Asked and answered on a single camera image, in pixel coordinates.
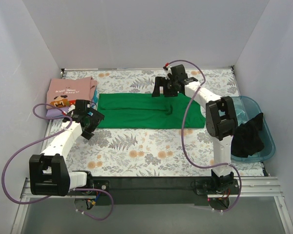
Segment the green t shirt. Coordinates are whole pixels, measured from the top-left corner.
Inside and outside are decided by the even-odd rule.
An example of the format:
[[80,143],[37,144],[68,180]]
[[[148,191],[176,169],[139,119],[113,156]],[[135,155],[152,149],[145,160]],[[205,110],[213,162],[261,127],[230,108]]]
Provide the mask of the green t shirt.
[[190,98],[152,97],[151,94],[100,94],[98,111],[104,120],[100,128],[108,129],[180,129]]

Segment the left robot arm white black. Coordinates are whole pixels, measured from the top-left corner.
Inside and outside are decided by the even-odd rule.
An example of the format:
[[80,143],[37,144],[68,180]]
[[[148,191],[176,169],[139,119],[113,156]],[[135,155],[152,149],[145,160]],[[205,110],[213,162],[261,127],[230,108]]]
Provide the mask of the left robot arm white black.
[[104,120],[104,115],[95,110],[88,100],[78,99],[62,122],[63,132],[39,154],[29,160],[30,189],[33,195],[65,196],[78,189],[83,195],[94,190],[91,173],[69,172],[66,158],[79,137],[90,140],[94,131]]

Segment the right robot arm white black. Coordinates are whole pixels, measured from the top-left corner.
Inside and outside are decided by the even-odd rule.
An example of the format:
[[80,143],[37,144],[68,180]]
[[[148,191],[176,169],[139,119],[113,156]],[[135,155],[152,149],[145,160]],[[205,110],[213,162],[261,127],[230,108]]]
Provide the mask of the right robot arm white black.
[[231,164],[231,142],[237,128],[237,117],[231,97],[222,97],[204,87],[202,81],[189,77],[182,64],[164,65],[164,77],[156,77],[152,96],[158,97],[163,89],[165,97],[176,97],[183,94],[190,98],[182,120],[182,127],[193,102],[205,109],[206,129],[212,137],[214,164],[207,166],[211,170],[211,187],[217,194],[224,193],[233,183],[237,170]]

